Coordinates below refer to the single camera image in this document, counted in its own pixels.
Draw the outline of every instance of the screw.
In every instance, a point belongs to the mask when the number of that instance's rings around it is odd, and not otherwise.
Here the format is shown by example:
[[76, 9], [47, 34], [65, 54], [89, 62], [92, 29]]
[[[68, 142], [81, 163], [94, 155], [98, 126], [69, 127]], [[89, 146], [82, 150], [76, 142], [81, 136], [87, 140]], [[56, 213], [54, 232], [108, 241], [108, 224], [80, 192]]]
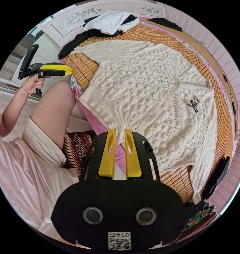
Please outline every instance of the screw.
[[175, 232], [176, 232], [177, 234], [181, 233], [181, 232], [182, 232], [181, 227], [176, 227]]
[[116, 189], [117, 189], [117, 191], [123, 191], [124, 190], [124, 186], [122, 184], [118, 184], [116, 186]]
[[64, 232], [64, 228], [62, 226], [59, 227], [60, 232]]

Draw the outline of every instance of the pink shirt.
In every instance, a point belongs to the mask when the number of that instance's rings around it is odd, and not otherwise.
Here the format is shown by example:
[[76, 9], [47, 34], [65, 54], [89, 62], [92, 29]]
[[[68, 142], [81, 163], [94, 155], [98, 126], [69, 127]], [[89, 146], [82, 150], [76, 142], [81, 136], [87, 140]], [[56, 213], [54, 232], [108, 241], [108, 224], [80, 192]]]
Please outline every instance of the pink shirt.
[[41, 169], [21, 138], [9, 143], [0, 136], [0, 187], [18, 215], [28, 224], [39, 229], [44, 214], [54, 204], [46, 187]]

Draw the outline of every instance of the black garment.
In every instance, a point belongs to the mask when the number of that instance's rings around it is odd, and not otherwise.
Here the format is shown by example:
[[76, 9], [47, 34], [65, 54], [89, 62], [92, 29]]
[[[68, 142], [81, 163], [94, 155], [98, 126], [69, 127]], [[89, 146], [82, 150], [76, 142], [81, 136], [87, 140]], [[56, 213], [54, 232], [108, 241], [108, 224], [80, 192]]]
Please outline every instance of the black garment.
[[210, 196], [213, 194], [215, 191], [216, 187], [220, 184], [220, 182], [223, 180], [225, 177], [228, 167], [229, 167], [229, 160], [230, 157], [228, 156], [226, 159], [221, 159], [212, 173], [204, 191], [203, 191], [203, 197], [205, 199], [210, 198]]
[[187, 209], [188, 219], [191, 219], [195, 214], [201, 211], [204, 208], [205, 204], [206, 202], [204, 197], [196, 205], [194, 203], [186, 202], [184, 205]]
[[[98, 17], [98, 16], [86, 19], [86, 20], [84, 20], [84, 22], [87, 23], [96, 17]], [[135, 20], [136, 18], [137, 17], [135, 17], [134, 15], [130, 15], [126, 20], [124, 20], [122, 25], [129, 23], [129, 22]], [[97, 29], [90, 29], [90, 30], [85, 31], [81, 34], [77, 34], [76, 37], [72, 41], [70, 41], [66, 45], [64, 45], [64, 47], [58, 54], [58, 59], [67, 57], [78, 45], [80, 45], [82, 42], [84, 42], [86, 39], [88, 39], [92, 36], [95, 36], [95, 37], [101, 37], [101, 36], [109, 37], [110, 36], [110, 37], [112, 37], [112, 36], [116, 36], [118, 34], [122, 34], [122, 32], [119, 32], [117, 30], [113, 35], [109, 35], [109, 34], [103, 34], [103, 33], [101, 33], [100, 30], [97, 30]]]
[[111, 36], [111, 37], [113, 37], [113, 36], [118, 35], [119, 33], [122, 33], [122, 32], [119, 32], [117, 30], [117, 32], [115, 32], [114, 35], [109, 35], [109, 34], [103, 34], [103, 33], [101, 33], [100, 30], [97, 30], [97, 29], [90, 29], [90, 30], [85, 31], [81, 34], [77, 34], [76, 37], [72, 41], [70, 41], [66, 45], [64, 45], [64, 47], [58, 54], [58, 59], [67, 57], [78, 45], [80, 45], [82, 42], [84, 42], [86, 39], [88, 39], [92, 36], [95, 36], [95, 37]]
[[[98, 16], [95, 16], [95, 17], [92, 17], [92, 18], [85, 19], [85, 20], [84, 20], [85, 24], [84, 24], [83, 26], [85, 26], [86, 23], [88, 23], [89, 21], [91, 21], [91, 20], [93, 20], [93, 19], [95, 19], [95, 18], [97, 18], [97, 17], [99, 17], [99, 15], [98, 15]], [[129, 23], [129, 22], [131, 22], [131, 21], [133, 21], [133, 20], [135, 20], [135, 19], [137, 19], [137, 17], [135, 17], [134, 15], [131, 14], [131, 15], [122, 23], [122, 25], [124, 25], [124, 24], [126, 24], [126, 23]]]
[[153, 18], [153, 19], [148, 19], [148, 20], [152, 21], [154, 23], [169, 27], [169, 28], [173, 28], [173, 29], [180, 31], [180, 32], [183, 31], [183, 29], [180, 26], [178, 26], [176, 23], [173, 23], [165, 18]]

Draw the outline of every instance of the bracelet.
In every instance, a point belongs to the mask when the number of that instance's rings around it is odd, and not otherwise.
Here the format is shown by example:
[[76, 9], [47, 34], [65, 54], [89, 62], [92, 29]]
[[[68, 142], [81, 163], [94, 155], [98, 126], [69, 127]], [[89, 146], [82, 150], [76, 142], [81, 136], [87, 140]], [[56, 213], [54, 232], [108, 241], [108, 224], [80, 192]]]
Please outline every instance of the bracelet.
[[30, 93], [28, 93], [27, 91], [24, 90], [23, 86], [20, 87], [20, 89], [23, 91], [24, 94], [26, 94], [28, 97], [31, 96]]

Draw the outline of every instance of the printed number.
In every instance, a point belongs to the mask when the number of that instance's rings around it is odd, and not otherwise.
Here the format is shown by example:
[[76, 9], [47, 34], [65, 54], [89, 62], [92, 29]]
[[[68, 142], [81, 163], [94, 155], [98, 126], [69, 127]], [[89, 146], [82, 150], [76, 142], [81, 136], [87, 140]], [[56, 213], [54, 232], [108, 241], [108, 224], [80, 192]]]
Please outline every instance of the printed number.
[[130, 233], [119, 233], [119, 232], [109, 232], [108, 237], [114, 237], [114, 238], [129, 238]]

